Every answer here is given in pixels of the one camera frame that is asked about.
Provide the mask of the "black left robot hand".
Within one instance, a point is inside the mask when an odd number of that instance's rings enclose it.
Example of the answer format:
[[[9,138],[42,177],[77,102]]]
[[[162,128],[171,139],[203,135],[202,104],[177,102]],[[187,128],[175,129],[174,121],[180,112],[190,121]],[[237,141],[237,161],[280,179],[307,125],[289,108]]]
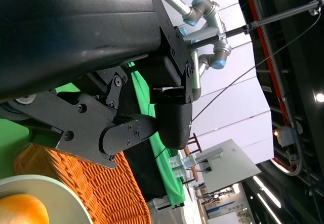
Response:
[[[108,168],[156,133],[184,149],[193,72],[161,0],[1,0],[1,117],[34,144]]]

